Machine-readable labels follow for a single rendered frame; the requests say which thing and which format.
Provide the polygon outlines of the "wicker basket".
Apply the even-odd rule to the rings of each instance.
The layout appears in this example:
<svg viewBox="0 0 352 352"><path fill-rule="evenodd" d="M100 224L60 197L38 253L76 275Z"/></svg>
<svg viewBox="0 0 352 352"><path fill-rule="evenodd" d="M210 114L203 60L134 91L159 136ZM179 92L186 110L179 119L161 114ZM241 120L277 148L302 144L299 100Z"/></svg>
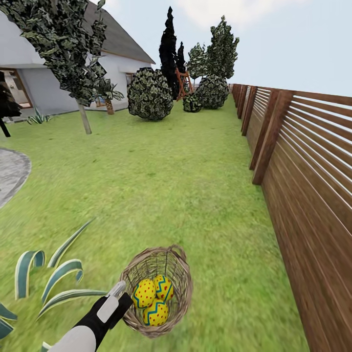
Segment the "wicker basket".
<svg viewBox="0 0 352 352"><path fill-rule="evenodd" d="M172 250L172 247L178 248L180 251L180 255L177 252ZM134 305L132 305L123 316L122 320L124 323L133 329L133 331L139 331L145 337L149 339L156 340L160 336L171 333L174 329L175 325L181 321L183 316L186 314L186 311L189 309L192 300L193 294L193 279L191 276L190 268L186 263L187 255L186 252L183 251L183 248L180 245L172 244L167 247L151 247L145 249L143 252L133 257L129 265L124 269L121 273L118 282L125 281L130 276L130 270L134 267L136 274L139 274L140 271L144 270L144 275L149 275L154 268L150 267L150 263L146 260L150 255L151 257L158 257L159 254L166 253L171 254L175 262L173 262L173 271L171 275L175 280L178 280L177 288L173 287L173 293L175 297L175 306L172 306L172 320L167 321L165 324L149 327L145 326L139 318L137 314L137 309ZM141 262L144 262L144 265L140 265ZM182 268L181 273L179 274L177 271L180 271L179 266ZM150 267L150 268L149 268ZM126 287L119 293L117 299L121 298L123 293L126 292Z"/></svg>

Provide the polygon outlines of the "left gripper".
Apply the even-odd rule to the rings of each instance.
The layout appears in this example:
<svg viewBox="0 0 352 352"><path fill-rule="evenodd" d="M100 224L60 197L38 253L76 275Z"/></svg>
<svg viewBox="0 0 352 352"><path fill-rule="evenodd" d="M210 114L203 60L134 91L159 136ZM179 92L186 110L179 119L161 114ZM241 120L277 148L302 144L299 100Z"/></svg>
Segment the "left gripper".
<svg viewBox="0 0 352 352"><path fill-rule="evenodd" d="M110 330L113 329L116 324L120 321L120 319L123 318L123 316L125 315L126 311L132 306L133 304L133 300L130 296L130 294L128 292L123 293L123 295L121 296L121 298L118 299L118 302L120 303L121 306L121 313L119 315L119 317L113 321L110 325Z"/></svg>

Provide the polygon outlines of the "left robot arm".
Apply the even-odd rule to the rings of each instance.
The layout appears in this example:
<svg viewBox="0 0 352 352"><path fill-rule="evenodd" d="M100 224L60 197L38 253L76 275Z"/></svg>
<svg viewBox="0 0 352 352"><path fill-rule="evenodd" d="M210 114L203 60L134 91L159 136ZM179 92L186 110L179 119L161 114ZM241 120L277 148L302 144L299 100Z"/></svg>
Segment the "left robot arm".
<svg viewBox="0 0 352 352"><path fill-rule="evenodd" d="M98 301L91 311L47 352L96 352L107 331L116 326L133 304L128 292L117 299L127 285L126 281L118 282L108 295Z"/></svg>

